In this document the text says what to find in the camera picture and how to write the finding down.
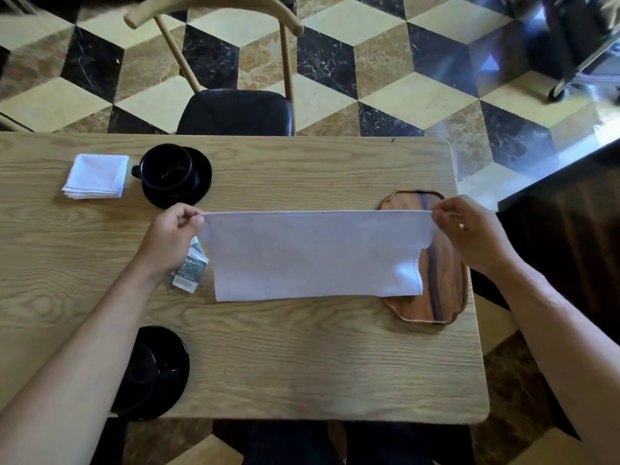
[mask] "unfolded white cloth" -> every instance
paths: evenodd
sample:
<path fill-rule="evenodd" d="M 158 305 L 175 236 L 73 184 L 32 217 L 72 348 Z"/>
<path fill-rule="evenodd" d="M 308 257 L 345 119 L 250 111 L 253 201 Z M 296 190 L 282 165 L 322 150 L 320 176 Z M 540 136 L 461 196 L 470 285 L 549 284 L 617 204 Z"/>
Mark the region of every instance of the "unfolded white cloth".
<path fill-rule="evenodd" d="M 76 156 L 63 191 L 72 199 L 118 198 L 127 174 L 126 155 Z"/>
<path fill-rule="evenodd" d="M 418 295 L 430 211 L 214 212 L 200 239 L 217 301 Z"/>

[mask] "table top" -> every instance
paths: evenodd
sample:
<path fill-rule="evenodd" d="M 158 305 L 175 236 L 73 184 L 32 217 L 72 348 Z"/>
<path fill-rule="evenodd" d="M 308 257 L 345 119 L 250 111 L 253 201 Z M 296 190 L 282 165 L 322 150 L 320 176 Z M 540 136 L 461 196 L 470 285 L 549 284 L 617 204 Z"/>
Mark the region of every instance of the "table top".
<path fill-rule="evenodd" d="M 122 199 L 61 193 L 75 155 L 194 147 L 213 165 L 206 211 L 372 210 L 398 189 L 456 194 L 447 142 L 427 138 L 260 138 L 0 133 L 0 408 L 76 328 L 160 210 L 128 175 Z M 190 351 L 169 417 L 474 423 L 489 412 L 473 295 L 446 327 L 411 327 L 377 297 L 216 303 L 151 297 L 144 325 Z"/>

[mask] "person's right arm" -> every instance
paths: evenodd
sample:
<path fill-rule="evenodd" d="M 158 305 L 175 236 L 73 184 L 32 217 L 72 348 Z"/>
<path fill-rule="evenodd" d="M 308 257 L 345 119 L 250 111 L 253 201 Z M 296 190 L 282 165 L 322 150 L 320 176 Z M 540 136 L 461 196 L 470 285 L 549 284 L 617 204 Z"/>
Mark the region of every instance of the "person's right arm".
<path fill-rule="evenodd" d="M 620 346 L 517 255 L 493 212 L 458 196 L 440 202 L 433 220 L 465 264 L 497 285 L 592 456 L 619 463 Z"/>

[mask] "hand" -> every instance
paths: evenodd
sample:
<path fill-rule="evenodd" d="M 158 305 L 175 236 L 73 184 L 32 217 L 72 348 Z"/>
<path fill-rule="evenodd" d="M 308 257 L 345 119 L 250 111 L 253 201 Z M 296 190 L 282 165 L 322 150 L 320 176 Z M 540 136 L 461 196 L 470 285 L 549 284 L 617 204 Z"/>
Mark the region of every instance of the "hand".
<path fill-rule="evenodd" d="M 131 264 L 161 281 L 182 265 L 190 241 L 202 228 L 203 211 L 178 203 L 153 219 Z"/>
<path fill-rule="evenodd" d="M 461 254 L 463 262 L 490 279 L 497 272 L 523 262 L 495 213 L 467 196 L 439 202 L 432 217 Z"/>

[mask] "black chair seat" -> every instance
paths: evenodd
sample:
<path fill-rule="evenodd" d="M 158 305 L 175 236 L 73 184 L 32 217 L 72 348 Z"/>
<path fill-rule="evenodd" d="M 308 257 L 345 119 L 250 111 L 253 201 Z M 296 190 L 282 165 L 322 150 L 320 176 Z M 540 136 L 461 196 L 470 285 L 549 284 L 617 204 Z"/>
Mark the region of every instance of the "black chair seat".
<path fill-rule="evenodd" d="M 293 135 L 293 105 L 278 93 L 203 90 L 185 107 L 179 135 Z"/>

